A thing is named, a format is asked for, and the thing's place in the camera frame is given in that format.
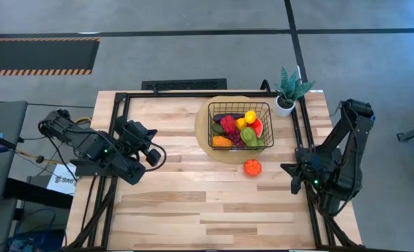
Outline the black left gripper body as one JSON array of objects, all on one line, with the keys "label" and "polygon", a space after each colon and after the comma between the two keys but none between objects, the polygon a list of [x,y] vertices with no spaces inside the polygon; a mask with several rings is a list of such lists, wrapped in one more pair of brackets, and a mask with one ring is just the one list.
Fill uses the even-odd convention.
[{"label": "black left gripper body", "polygon": [[114,162],[123,162],[127,156],[139,161],[138,153],[145,148],[145,142],[136,138],[120,138],[115,140],[115,146],[119,152],[115,154]]}]

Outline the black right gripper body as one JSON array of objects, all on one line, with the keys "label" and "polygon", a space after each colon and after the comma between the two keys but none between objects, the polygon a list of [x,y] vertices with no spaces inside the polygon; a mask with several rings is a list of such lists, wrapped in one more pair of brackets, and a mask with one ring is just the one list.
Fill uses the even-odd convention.
[{"label": "black right gripper body", "polygon": [[297,156],[300,181],[309,182],[316,190],[325,191],[329,188],[327,181],[331,176],[329,166],[332,154],[301,153]]}]

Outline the orange-red bell pepper toy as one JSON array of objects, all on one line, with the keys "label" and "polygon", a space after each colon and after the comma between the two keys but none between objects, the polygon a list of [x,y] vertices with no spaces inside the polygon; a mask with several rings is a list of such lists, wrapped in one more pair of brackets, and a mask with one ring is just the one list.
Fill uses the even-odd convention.
[{"label": "orange-red bell pepper toy", "polygon": [[262,165],[256,159],[249,159],[244,162],[243,171],[247,176],[258,176],[262,172]]}]

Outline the round woven table mat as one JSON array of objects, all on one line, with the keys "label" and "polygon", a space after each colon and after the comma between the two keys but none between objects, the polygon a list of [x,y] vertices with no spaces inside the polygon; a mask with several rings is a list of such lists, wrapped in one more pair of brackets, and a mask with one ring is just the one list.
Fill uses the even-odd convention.
[{"label": "round woven table mat", "polygon": [[230,164],[230,165],[239,165],[243,164],[248,159],[256,159],[262,149],[257,150],[234,150],[230,151],[229,149],[226,150],[213,150],[208,145],[208,126],[210,123],[208,119],[210,116],[208,115],[209,112],[209,104],[212,102],[236,102],[236,103],[246,103],[250,102],[251,105],[259,105],[262,104],[262,111],[267,112],[271,111],[270,106],[263,101],[262,99],[253,99],[245,96],[216,96],[208,101],[206,101],[202,107],[199,109],[197,113],[197,117],[194,124],[195,134],[198,141],[200,148],[209,156],[211,159],[216,160],[218,162]]}]

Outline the red watermelon slice toy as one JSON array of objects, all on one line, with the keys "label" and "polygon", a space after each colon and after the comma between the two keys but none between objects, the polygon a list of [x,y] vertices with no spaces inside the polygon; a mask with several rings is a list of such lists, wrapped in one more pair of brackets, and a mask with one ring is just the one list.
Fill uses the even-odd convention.
[{"label": "red watermelon slice toy", "polygon": [[262,136],[264,126],[259,118],[256,118],[253,123],[249,124],[249,127],[251,127],[254,130],[256,137],[258,139]]}]

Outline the purple grapes toy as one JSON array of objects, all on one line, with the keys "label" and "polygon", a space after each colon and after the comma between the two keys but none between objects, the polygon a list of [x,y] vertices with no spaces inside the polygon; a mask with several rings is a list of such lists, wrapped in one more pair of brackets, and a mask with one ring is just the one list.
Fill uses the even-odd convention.
[{"label": "purple grapes toy", "polygon": [[245,144],[241,139],[240,131],[235,129],[233,132],[227,133],[227,138],[236,146],[236,147],[244,147]]}]

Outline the purple eggplant toy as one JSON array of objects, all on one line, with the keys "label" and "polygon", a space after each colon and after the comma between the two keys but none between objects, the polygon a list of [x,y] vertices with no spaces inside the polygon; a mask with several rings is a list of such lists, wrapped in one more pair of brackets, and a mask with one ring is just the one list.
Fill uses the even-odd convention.
[{"label": "purple eggplant toy", "polygon": [[227,116],[231,116],[234,120],[245,117],[245,115],[242,114],[242,113],[222,113],[222,114],[214,115],[213,116],[213,121],[215,123],[220,123],[221,119],[223,119],[224,117],[227,117]]}]

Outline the red bell pepper toy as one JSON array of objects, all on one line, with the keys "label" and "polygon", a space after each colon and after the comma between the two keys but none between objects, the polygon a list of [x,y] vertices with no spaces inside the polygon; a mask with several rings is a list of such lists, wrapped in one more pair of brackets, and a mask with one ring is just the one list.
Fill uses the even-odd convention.
[{"label": "red bell pepper toy", "polygon": [[236,121],[232,115],[223,117],[220,121],[220,125],[227,134],[233,133],[236,129]]}]

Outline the black wire basket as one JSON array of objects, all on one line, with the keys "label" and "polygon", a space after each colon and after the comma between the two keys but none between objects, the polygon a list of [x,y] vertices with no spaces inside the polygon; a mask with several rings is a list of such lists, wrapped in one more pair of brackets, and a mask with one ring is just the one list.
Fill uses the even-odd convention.
[{"label": "black wire basket", "polygon": [[[210,125],[208,126],[208,145],[214,150],[226,150],[229,149],[230,151],[237,151],[237,150],[257,150],[257,149],[265,149],[272,147],[274,145],[274,138],[273,138],[273,128],[272,128],[272,118],[271,112],[263,112],[262,111],[262,104],[259,105],[251,105],[250,102],[246,103],[236,103],[236,102],[212,102],[208,106],[209,112],[208,115],[210,118],[208,122]],[[264,131],[262,136],[259,138],[264,141],[265,147],[256,147],[256,146],[244,146],[244,147],[236,147],[235,145],[230,147],[214,147],[212,145],[212,139],[214,136],[218,136],[218,134],[214,133],[212,126],[216,122],[213,121],[213,116],[222,113],[242,113],[245,115],[247,111],[253,110],[257,114],[257,118],[261,120],[264,126]]]}]

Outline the black floor vent grille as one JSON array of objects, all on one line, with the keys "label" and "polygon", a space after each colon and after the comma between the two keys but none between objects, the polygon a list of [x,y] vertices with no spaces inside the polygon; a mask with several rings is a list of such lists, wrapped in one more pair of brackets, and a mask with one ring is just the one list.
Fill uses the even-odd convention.
[{"label": "black floor vent grille", "polygon": [[141,83],[142,90],[226,90],[226,78],[185,79],[185,80],[147,80]]}]

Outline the white printed paper sheet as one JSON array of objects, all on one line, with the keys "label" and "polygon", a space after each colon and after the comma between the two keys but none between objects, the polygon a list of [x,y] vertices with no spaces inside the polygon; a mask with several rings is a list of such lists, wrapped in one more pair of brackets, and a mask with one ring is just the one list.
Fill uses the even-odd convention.
[{"label": "white printed paper sheet", "polygon": [[76,191],[76,180],[72,174],[75,173],[76,167],[70,163],[67,164],[67,167],[69,170],[63,164],[58,164],[55,167],[46,187],[48,190],[74,196]]}]

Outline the potted plant in white pot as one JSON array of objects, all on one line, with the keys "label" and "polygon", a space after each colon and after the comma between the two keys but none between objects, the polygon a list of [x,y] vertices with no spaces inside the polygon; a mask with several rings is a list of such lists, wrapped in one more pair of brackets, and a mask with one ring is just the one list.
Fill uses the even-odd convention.
[{"label": "potted plant in white pot", "polygon": [[288,74],[287,69],[282,67],[280,70],[280,83],[275,84],[277,97],[275,100],[274,113],[280,117],[287,117],[296,106],[298,99],[302,98],[315,84],[303,82],[297,73]]}]

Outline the black hazard-striped floor mat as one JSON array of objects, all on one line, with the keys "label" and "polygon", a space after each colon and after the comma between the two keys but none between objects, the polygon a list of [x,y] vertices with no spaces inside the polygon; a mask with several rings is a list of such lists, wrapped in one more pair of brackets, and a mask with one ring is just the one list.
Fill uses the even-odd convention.
[{"label": "black hazard-striped floor mat", "polygon": [[89,75],[99,38],[0,38],[0,76]]}]

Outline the black aluminium table frame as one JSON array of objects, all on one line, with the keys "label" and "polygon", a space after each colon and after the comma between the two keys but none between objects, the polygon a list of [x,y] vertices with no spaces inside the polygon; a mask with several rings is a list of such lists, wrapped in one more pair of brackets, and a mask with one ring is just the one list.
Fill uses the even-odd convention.
[{"label": "black aluminium table frame", "polygon": [[304,192],[290,192],[281,164],[301,146],[322,142],[331,131],[324,92],[309,92],[293,117],[271,118],[272,147],[258,157],[262,172],[249,177],[241,164],[211,158],[195,134],[197,113],[211,98],[274,100],[262,90],[101,91],[92,126],[110,129],[118,115],[157,130],[167,159],[136,185],[116,181],[113,203],[100,218],[89,246],[110,250],[313,249],[336,244],[321,217],[313,217]]}]

